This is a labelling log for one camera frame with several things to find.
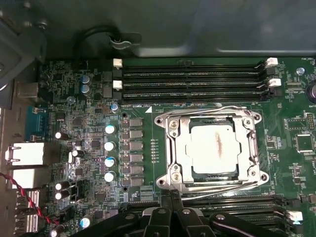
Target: electrolytic capacitor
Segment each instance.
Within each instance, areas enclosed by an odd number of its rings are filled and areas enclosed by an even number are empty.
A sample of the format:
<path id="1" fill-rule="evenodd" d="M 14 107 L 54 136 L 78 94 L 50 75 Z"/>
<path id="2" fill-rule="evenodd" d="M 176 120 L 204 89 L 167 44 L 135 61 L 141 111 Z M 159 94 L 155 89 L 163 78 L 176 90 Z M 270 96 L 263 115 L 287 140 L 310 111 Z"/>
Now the electrolytic capacitor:
<path id="1" fill-rule="evenodd" d="M 106 127 L 105 127 L 105 132 L 107 133 L 107 134 L 113 134 L 113 133 L 115 133 L 115 127 L 113 126 L 113 125 L 107 125 Z"/>
<path id="2" fill-rule="evenodd" d="M 64 132 L 56 132 L 55 138 L 58 140 L 67 141 L 69 139 L 69 135 Z"/>
<path id="3" fill-rule="evenodd" d="M 119 112 L 119 105 L 116 102 L 111 104 L 111 111 L 114 114 L 117 114 Z"/>
<path id="4" fill-rule="evenodd" d="M 63 190 L 63 189 L 67 189 L 70 187 L 70 182 L 69 181 L 63 181 L 63 182 L 60 182 L 58 184 L 55 185 L 55 189 L 56 190 Z"/>
<path id="5" fill-rule="evenodd" d="M 115 180 L 115 178 L 117 177 L 117 174 L 115 174 L 114 171 L 109 171 L 108 173 L 106 173 L 104 175 L 104 180 L 108 183 L 112 182 L 113 180 Z"/>
<path id="6" fill-rule="evenodd" d="M 83 75 L 80 79 L 82 84 L 87 84 L 87 85 L 91 85 L 91 80 L 90 77 L 88 77 L 87 75 Z"/>
<path id="7" fill-rule="evenodd" d="M 70 195 L 70 192 L 68 190 L 62 190 L 62 191 L 56 193 L 55 198 L 56 198 L 56 200 L 61 200 L 61 199 L 68 197 L 69 195 Z"/>
<path id="8" fill-rule="evenodd" d="M 92 90 L 86 84 L 82 85 L 80 90 L 81 90 L 81 92 L 83 93 L 84 96 L 89 96 L 92 93 Z"/>
<path id="9" fill-rule="evenodd" d="M 84 217 L 80 220 L 80 226 L 82 228 L 88 228 L 92 223 L 92 217 L 90 215 L 84 215 Z"/>
<path id="10" fill-rule="evenodd" d="M 72 152 L 72 155 L 73 155 L 73 157 L 82 158 L 82 157 L 84 157 L 84 151 L 82 151 L 82 150 L 74 150 Z"/>
<path id="11" fill-rule="evenodd" d="M 114 157 L 107 157 L 104 160 L 104 164 L 106 167 L 112 167 L 116 164 L 116 159 Z"/>
<path id="12" fill-rule="evenodd" d="M 114 142 L 106 142 L 104 144 L 104 149 L 107 151 L 107 152 L 110 152 L 110 151 L 113 151 L 115 149 L 116 145 Z"/>
<path id="13" fill-rule="evenodd" d="M 50 237 L 58 237 L 61 233 L 65 231 L 65 226 L 59 225 L 56 226 L 51 232 Z"/>

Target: green circuit board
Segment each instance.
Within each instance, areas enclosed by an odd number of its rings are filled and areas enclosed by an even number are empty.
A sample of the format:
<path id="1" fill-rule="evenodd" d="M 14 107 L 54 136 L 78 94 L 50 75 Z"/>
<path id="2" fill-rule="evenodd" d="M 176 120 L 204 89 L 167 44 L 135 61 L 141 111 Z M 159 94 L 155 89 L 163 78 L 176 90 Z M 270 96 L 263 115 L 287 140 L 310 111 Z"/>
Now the green circuit board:
<path id="1" fill-rule="evenodd" d="M 260 58 L 170 58 L 170 59 L 127 59 L 124 65 L 177 65 L 179 61 L 192 61 L 196 65 L 210 64 L 256 64 Z M 67 61 L 47 62 L 41 68 L 41 76 L 49 78 L 50 89 L 54 92 L 54 103 L 49 108 L 49 138 L 54 140 L 57 131 L 67 132 L 71 140 L 61 141 L 61 163 L 53 170 L 53 185 L 65 179 L 85 180 L 85 198 L 76 204 L 64 200 L 58 203 L 61 209 L 73 205 L 74 217 L 65 225 L 69 236 L 80 230 L 80 219 L 89 214 L 94 222 L 99 222 L 119 212 L 122 203 L 159 201 L 160 189 L 155 180 L 166 172 L 164 130 L 154 123 L 159 114 L 179 108 L 218 108 L 227 105 L 246 106 L 263 116 L 256 125 L 257 141 L 261 169 L 270 176 L 266 184 L 249 190 L 239 191 L 234 195 L 273 195 L 280 194 L 286 198 L 300 198 L 305 195 L 307 202 L 297 210 L 303 212 L 304 234 L 298 237 L 316 237 L 316 105 L 308 101 L 305 90 L 316 79 L 315 60 L 313 58 L 278 58 L 276 75 L 281 78 L 281 96 L 265 102 L 233 103 L 195 103 L 195 104 L 135 104 L 122 105 L 118 113 L 111 113 L 109 98 L 111 83 L 104 79 L 106 63 L 88 61 L 87 69 L 74 71 Z M 305 73 L 296 74 L 302 67 Z M 92 93 L 84 96 L 80 92 L 80 78 L 85 74 L 91 78 Z M 74 104 L 67 103 L 67 98 L 74 96 Z M 128 121 L 130 130 L 141 131 L 142 135 L 130 139 L 141 148 L 131 153 L 141 154 L 143 160 L 139 165 L 143 171 L 134 175 L 139 186 L 131 186 L 132 179 L 124 173 L 126 148 L 122 138 L 124 121 Z M 105 133 L 105 126 L 116 127 L 115 133 Z M 113 152 L 104 150 L 105 142 L 114 142 L 117 148 Z M 67 164 L 68 152 L 76 146 L 86 151 L 84 158 L 74 164 Z M 115 157 L 117 165 L 105 166 L 106 157 Z M 106 183 L 104 175 L 114 171 L 117 179 Z M 52 204 L 49 211 L 56 212 Z"/>

